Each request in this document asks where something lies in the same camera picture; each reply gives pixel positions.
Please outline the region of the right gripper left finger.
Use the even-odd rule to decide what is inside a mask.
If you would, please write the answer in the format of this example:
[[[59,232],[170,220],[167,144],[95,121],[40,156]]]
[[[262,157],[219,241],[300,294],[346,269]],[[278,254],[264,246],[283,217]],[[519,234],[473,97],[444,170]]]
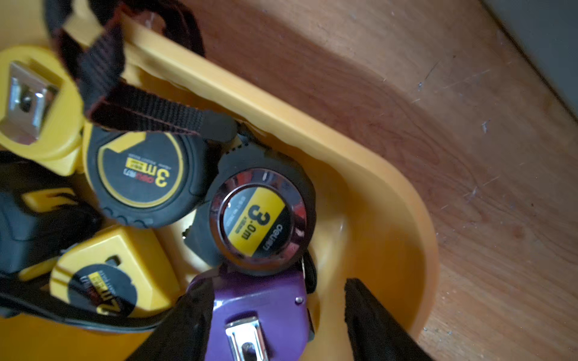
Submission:
[[[215,293],[208,278],[191,284],[164,321],[129,360],[204,360]]]

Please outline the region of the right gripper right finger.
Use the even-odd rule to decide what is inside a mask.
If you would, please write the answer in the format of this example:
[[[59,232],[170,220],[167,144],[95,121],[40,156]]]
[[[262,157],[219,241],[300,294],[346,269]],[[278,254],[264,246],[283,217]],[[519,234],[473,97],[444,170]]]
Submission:
[[[345,285],[345,322],[355,360],[431,360],[364,283]]]

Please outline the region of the purple tape measure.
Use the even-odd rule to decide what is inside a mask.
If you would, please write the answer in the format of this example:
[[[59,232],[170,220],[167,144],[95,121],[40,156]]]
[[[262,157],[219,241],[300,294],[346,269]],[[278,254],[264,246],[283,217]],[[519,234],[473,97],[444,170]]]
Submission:
[[[206,360],[299,360],[315,337],[301,267],[270,276],[225,269],[197,275],[215,295]]]

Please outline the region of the small yellow 2m tape measure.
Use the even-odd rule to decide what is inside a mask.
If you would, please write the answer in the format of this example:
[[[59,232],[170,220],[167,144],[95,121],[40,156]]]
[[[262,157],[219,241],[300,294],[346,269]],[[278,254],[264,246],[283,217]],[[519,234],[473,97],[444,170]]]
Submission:
[[[50,293],[96,314],[145,318],[173,307],[181,288],[152,230],[112,226],[58,259]]]

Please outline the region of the round black tape measure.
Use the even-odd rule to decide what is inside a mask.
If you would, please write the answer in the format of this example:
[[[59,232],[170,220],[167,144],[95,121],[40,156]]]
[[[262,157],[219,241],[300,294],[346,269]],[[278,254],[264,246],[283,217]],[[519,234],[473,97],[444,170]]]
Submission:
[[[87,47],[65,26],[70,1],[46,1],[44,18],[54,50],[94,126],[117,132],[168,132],[199,136],[221,147],[217,173],[185,231],[185,245],[210,266],[249,275],[274,275],[309,263],[316,222],[315,188],[294,159],[261,144],[229,114],[200,109],[127,83],[124,15],[151,12],[163,34],[203,56],[193,13],[179,1],[91,1],[102,32]]]

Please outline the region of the yellow plastic storage box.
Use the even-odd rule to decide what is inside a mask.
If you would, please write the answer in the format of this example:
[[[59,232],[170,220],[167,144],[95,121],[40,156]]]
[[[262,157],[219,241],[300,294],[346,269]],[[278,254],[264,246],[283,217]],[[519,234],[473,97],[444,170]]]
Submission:
[[[308,301],[316,336],[300,360],[354,360],[345,322],[349,278],[360,279],[417,340],[433,306],[439,260],[430,214],[411,183],[343,134],[124,21],[131,64],[248,120],[260,139],[281,141],[282,152],[310,174],[319,207],[312,241],[319,283]],[[1,2],[1,50],[25,44],[48,45],[41,2]],[[1,360],[125,360],[147,336],[97,334],[29,316],[1,320],[1,335]]]

